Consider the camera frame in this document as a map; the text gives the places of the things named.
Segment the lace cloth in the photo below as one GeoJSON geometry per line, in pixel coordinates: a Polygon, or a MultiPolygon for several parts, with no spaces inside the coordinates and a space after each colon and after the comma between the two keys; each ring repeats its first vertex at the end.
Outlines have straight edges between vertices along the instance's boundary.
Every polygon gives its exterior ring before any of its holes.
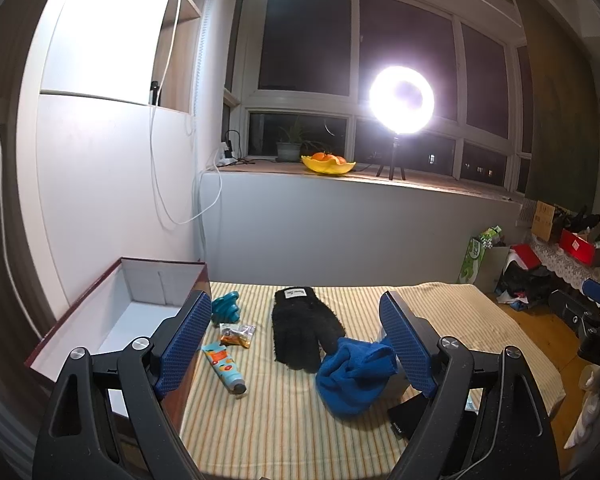
{"type": "Polygon", "coordinates": [[[558,244],[547,244],[529,233],[526,243],[533,249],[542,264],[555,272],[573,288],[582,292],[582,283],[591,278],[600,283],[600,267],[587,267],[562,250],[558,244]]]}

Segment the striped tablecloth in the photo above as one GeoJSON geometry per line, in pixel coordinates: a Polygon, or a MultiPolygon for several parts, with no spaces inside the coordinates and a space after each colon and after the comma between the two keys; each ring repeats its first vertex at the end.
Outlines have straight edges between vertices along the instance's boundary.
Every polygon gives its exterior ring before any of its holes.
{"type": "MultiPolygon", "coordinates": [[[[251,348],[230,352],[247,384],[232,396],[212,367],[196,366],[181,438],[205,474],[232,479],[340,480],[383,478],[406,443],[397,440],[386,410],[400,402],[378,401],[359,418],[337,420],[315,389],[315,376],[277,363],[270,313],[273,295],[283,286],[212,283],[213,297],[240,292],[240,322],[256,326],[251,348]]],[[[440,335],[453,335],[468,348],[501,352],[518,346],[538,382],[550,412],[564,397],[560,374],[522,329],[473,285],[426,283],[405,287],[316,287],[338,316],[347,336],[373,341],[378,335],[378,301],[398,290],[418,316],[440,335]]],[[[203,343],[218,338],[209,327],[203,343]]],[[[410,388],[404,398],[415,392],[410,388]]]]}

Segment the white label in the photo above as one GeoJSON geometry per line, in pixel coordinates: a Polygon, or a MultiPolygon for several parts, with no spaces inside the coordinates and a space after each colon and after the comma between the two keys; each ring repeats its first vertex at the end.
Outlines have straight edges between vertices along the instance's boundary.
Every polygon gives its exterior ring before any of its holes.
{"type": "Polygon", "coordinates": [[[285,290],[285,298],[299,298],[301,296],[306,296],[306,291],[304,288],[290,288],[289,290],[285,290]]]}

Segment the yellow bowl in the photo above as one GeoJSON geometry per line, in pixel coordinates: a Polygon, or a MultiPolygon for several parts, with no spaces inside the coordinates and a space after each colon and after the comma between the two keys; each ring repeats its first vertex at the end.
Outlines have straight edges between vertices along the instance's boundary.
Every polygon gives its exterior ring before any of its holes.
{"type": "Polygon", "coordinates": [[[327,175],[342,175],[349,173],[356,165],[355,162],[345,162],[344,164],[338,164],[337,160],[315,160],[310,156],[303,156],[302,162],[310,170],[316,173],[323,173],[327,175]]]}

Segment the hand cream tube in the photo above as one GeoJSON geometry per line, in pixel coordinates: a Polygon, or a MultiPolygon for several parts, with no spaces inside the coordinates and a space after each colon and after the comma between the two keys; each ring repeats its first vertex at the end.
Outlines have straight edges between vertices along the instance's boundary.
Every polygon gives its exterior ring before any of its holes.
{"type": "Polygon", "coordinates": [[[216,371],[216,374],[218,374],[218,377],[222,380],[224,386],[232,394],[240,395],[247,391],[244,379],[240,375],[238,368],[235,367],[234,360],[226,351],[226,346],[215,341],[209,345],[204,345],[202,351],[216,371]]]}

